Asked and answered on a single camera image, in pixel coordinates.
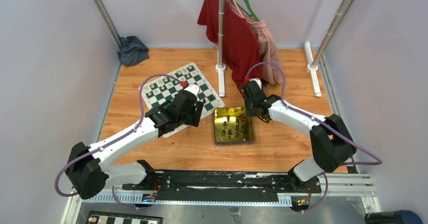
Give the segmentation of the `yellow metal tin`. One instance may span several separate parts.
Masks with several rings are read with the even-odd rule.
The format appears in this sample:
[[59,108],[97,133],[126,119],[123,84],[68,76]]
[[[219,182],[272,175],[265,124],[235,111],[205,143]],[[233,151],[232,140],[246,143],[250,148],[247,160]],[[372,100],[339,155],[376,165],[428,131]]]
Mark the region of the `yellow metal tin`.
[[[239,125],[239,134],[235,126]],[[221,107],[213,113],[215,144],[220,146],[250,145],[255,141],[251,117],[246,116],[244,107]]]

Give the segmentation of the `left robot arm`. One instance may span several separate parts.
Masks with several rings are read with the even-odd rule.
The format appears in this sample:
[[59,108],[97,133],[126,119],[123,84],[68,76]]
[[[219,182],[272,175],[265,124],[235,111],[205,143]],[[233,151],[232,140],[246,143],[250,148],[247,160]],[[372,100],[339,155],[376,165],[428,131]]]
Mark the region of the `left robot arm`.
[[136,184],[142,190],[154,186],[152,167],[145,161],[115,165],[115,161],[143,143],[157,139],[180,126],[198,127],[204,103],[198,99],[200,88],[191,84],[149,110],[135,124],[103,141],[86,146],[75,144],[65,174],[81,199],[90,199],[105,187]]

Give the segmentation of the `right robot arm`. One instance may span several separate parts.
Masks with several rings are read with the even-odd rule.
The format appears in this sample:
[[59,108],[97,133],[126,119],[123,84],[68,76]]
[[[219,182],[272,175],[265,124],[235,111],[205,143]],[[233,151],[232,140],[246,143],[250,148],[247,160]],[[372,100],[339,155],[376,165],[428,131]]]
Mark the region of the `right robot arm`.
[[312,155],[288,171],[288,185],[292,191],[302,192],[308,181],[324,172],[335,171],[356,153],[340,116],[312,114],[287,104],[280,96],[266,96],[257,79],[245,83],[241,90],[247,116],[258,117],[266,123],[283,123],[310,139]]

